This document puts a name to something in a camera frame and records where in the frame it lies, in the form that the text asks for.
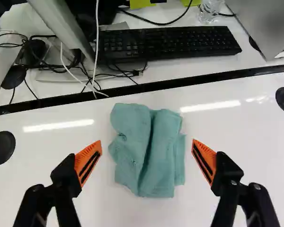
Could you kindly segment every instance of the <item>black keyboard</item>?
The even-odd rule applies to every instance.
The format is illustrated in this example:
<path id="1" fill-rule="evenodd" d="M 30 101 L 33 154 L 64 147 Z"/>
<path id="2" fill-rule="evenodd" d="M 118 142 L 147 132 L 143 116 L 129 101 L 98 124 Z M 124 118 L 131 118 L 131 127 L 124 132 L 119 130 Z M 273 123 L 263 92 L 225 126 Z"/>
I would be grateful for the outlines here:
<path id="1" fill-rule="evenodd" d="M 100 63 L 235 55 L 242 50 L 226 26 L 100 31 Z"/>

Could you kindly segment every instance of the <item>white desk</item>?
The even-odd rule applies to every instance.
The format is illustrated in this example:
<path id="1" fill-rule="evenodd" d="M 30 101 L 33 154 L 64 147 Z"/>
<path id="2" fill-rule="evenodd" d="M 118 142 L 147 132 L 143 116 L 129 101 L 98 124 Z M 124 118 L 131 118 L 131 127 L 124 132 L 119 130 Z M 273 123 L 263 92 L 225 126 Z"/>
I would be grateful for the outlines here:
<path id="1" fill-rule="evenodd" d="M 103 156 L 74 200 L 83 227 L 209 227 L 218 198 L 191 155 L 196 138 L 215 151 L 226 152 L 244 170 L 242 183 L 257 182 L 268 189 L 284 227 L 284 112 L 275 101 L 279 87 L 284 87 L 284 73 L 2 115 L 0 131 L 12 132 L 17 142 L 12 158 L 0 166 L 0 226 L 12 226 L 28 187 L 49 185 L 50 172 L 69 153 L 101 140 Z M 138 198 L 114 182 L 115 164 L 107 147 L 116 132 L 109 115 L 120 102 L 182 110 L 182 131 L 187 135 L 186 182 L 176 187 L 173 199 Z M 196 105 L 190 109 L 198 111 L 183 109 Z M 26 132 L 27 126 L 86 119 L 94 123 Z M 48 226 L 57 226 L 54 212 Z M 234 227 L 245 226 L 245 216 L 238 208 Z"/>
<path id="2" fill-rule="evenodd" d="M 181 2 L 176 0 L 169 1 L 166 4 L 157 4 L 157 6 L 155 7 L 133 10 L 133 13 L 153 21 L 168 22 L 181 15 L 184 10 L 185 8 L 183 8 Z M 226 6 L 223 6 L 221 11 L 224 13 L 230 13 Z M 197 20 L 197 13 L 198 8 L 191 7 L 182 19 L 170 26 L 201 26 L 202 24 Z M 115 23 L 123 21 L 126 21 L 131 29 L 156 27 L 155 25 L 148 24 L 144 21 L 135 19 L 122 13 L 117 14 Z M 242 26 L 238 23 L 236 18 L 218 16 L 217 20 L 210 25 L 228 26 L 235 39 L 239 43 L 240 47 L 242 48 L 242 52 L 235 56 L 151 61 L 149 62 L 149 68 L 145 71 L 144 75 L 133 79 L 137 81 L 137 83 L 142 84 L 231 70 L 241 70 L 284 64 L 284 59 L 277 59 L 267 62 L 258 51 L 253 49 L 253 47 L 251 47 L 251 45 L 249 44 L 248 35 L 246 34 Z M 35 81 L 37 73 L 40 72 L 33 70 L 31 73 L 28 73 L 27 82 L 39 98 L 75 94 L 82 90 L 82 85 L 79 83 L 46 83 Z M 133 85 L 133 82 L 129 79 L 117 78 L 102 80 L 100 81 L 100 84 L 103 89 L 106 89 Z M 7 105 L 10 101 L 11 95 L 12 90 L 6 91 L 2 89 L 0 91 L 0 105 Z M 33 99 L 33 95 L 29 92 L 29 90 L 23 83 L 16 89 L 13 103 Z"/>

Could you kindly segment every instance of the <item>water bottle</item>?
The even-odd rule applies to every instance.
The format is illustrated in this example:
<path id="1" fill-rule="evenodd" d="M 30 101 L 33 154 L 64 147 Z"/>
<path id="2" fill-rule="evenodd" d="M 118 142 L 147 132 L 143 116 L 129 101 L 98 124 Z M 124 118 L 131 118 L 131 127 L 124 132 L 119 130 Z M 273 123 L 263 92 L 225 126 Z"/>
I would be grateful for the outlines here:
<path id="1" fill-rule="evenodd" d="M 203 0 L 200 8 L 198 19 L 203 23 L 211 23 L 220 12 L 220 5 L 223 0 Z"/>

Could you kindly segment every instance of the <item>teal towel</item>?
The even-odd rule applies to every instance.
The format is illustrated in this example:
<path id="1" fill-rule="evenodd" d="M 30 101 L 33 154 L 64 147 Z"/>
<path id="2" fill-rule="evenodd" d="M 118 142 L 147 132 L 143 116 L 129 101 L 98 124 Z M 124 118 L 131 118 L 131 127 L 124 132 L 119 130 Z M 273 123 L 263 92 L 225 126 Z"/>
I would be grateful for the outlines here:
<path id="1" fill-rule="evenodd" d="M 108 149 L 116 162 L 115 181 L 142 197 L 173 197 L 184 184 L 182 118 L 170 110 L 116 104 L 110 120 L 118 136 Z"/>

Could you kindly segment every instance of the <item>white cable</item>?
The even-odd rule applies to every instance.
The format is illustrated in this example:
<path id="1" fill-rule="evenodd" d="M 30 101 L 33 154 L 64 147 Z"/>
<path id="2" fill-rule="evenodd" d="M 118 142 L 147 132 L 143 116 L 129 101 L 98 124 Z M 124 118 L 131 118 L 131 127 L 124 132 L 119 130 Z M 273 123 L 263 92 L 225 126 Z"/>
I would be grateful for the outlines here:
<path id="1" fill-rule="evenodd" d="M 97 26 L 97 36 L 96 36 L 96 56 L 95 56 L 95 65 L 94 65 L 94 72 L 93 72 L 93 80 L 92 80 L 92 87 L 94 87 L 95 83 L 95 75 L 97 69 L 97 61 L 98 61 L 98 49 L 99 49 L 99 19 L 98 19 L 98 8 L 99 8 L 99 0 L 96 0 L 96 26 Z"/>
<path id="2" fill-rule="evenodd" d="M 66 65 L 64 64 L 64 61 L 63 61 L 63 43 L 62 43 L 62 42 L 61 42 L 61 48 L 60 48 L 60 59 L 61 59 L 61 63 L 62 63 L 62 65 L 63 65 L 63 67 L 65 68 L 65 70 L 66 70 L 72 77 L 74 77 L 74 79 L 75 79 L 76 81 L 78 81 L 79 83 L 81 83 L 84 87 L 87 87 L 87 84 L 82 83 L 81 80 L 79 80 L 77 77 L 75 77 L 75 76 L 71 73 L 71 71 L 66 67 Z M 106 95 L 106 94 L 104 94 L 104 93 L 102 93 L 102 92 L 95 91 L 94 86 L 93 86 L 92 88 L 90 88 L 90 89 L 93 91 L 94 96 L 95 96 L 96 99 L 97 99 L 97 97 L 96 97 L 95 93 L 99 93 L 99 94 L 101 94 L 101 95 L 104 95 L 104 96 L 106 96 L 106 97 L 109 97 L 108 95 Z"/>

